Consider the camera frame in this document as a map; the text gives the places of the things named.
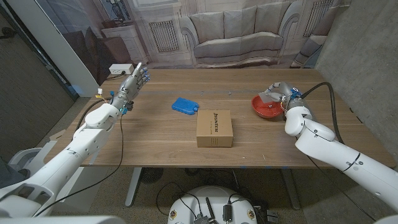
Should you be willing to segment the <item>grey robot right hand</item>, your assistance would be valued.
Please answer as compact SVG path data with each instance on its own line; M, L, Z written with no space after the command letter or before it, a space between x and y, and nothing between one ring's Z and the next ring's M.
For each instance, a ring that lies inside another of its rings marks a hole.
M287 82L275 82L258 95L263 103L279 103L285 113L294 107L305 106L300 90Z

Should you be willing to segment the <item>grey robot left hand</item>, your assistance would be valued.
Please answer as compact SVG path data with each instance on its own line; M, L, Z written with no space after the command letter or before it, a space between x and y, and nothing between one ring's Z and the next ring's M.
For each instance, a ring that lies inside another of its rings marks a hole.
M113 96L111 105L121 113L125 110L132 110L133 100L139 94L140 89L150 80L147 68L139 62L134 71L120 85L119 90Z

